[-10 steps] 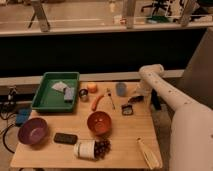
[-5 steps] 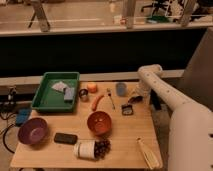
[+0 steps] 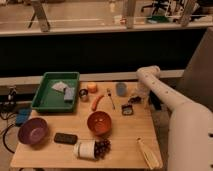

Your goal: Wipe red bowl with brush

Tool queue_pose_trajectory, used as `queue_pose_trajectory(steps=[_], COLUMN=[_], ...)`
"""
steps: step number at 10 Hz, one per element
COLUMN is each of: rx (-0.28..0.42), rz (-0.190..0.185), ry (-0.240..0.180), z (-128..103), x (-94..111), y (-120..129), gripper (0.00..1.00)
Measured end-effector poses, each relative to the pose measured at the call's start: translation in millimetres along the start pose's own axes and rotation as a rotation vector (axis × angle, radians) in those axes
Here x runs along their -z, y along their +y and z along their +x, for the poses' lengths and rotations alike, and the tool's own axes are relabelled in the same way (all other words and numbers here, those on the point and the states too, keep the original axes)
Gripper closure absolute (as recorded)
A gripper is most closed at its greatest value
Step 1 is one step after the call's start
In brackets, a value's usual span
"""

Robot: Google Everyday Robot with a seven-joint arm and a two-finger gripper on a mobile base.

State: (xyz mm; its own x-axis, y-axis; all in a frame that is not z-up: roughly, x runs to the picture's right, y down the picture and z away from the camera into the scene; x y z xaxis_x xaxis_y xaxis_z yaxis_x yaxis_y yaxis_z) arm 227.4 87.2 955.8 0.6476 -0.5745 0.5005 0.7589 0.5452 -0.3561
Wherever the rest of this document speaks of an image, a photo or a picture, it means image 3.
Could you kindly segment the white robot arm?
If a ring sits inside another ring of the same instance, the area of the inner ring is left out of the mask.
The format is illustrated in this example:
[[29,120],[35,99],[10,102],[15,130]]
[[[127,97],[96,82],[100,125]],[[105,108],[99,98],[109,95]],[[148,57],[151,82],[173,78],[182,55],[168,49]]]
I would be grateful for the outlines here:
[[138,89],[151,90],[172,112],[167,171],[213,171],[213,113],[159,80],[158,66],[136,71]]

